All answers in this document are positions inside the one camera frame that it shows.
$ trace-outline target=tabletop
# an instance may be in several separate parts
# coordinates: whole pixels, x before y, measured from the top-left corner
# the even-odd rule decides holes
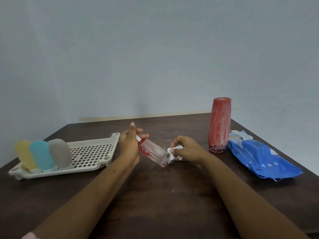
[[[134,121],[150,140],[168,148],[178,135],[190,136],[208,150],[210,114],[69,124],[46,141],[100,139],[123,132]],[[232,130],[245,130],[255,140],[302,168],[304,174],[275,182],[259,179],[227,149],[218,154],[243,181],[309,235],[319,233],[319,177],[232,120]],[[16,239],[32,231],[58,207],[88,185],[102,169],[15,180],[0,169],[1,238]],[[165,168],[141,154],[141,160],[111,202],[90,238],[239,238],[216,188],[204,170],[186,161]]]

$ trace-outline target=left hand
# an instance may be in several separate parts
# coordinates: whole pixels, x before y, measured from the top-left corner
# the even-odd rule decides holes
[[[119,145],[121,157],[132,161],[135,160],[135,162],[138,163],[138,141],[136,139],[136,135],[141,138],[149,137],[148,134],[141,134],[142,131],[142,128],[136,128],[135,123],[131,122],[130,128],[120,135]]]

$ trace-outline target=white plastic tray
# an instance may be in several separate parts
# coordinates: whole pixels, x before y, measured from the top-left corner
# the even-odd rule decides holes
[[[72,153],[73,169],[58,170],[54,172],[41,172],[38,174],[29,173],[21,163],[9,171],[10,175],[21,180],[23,178],[38,178],[59,174],[78,173],[97,170],[100,167],[108,166],[113,158],[120,133],[113,133],[110,138],[68,142]]]

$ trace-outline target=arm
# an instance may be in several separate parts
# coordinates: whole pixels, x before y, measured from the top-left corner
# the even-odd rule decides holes
[[[136,132],[130,129],[119,139],[120,156],[104,169],[89,185],[62,205],[36,229],[40,239],[86,239],[139,161]]]
[[[174,155],[183,156],[204,167],[212,178],[236,228],[243,239],[308,238],[287,217],[245,184],[230,168],[206,152],[189,137],[178,136],[171,148]]]

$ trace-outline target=hand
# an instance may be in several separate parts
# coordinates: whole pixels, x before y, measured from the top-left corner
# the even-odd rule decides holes
[[[119,138],[120,146],[120,156],[125,159],[135,160],[136,163],[139,162],[138,156],[138,141],[136,135],[141,138],[148,138],[148,134],[140,134],[142,128],[136,128],[135,123],[131,122],[130,128],[123,132]]]
[[[208,152],[206,152],[197,142],[190,137],[177,136],[171,144],[171,148],[182,145],[184,148],[172,149],[174,156],[182,156],[187,161],[201,164]]]

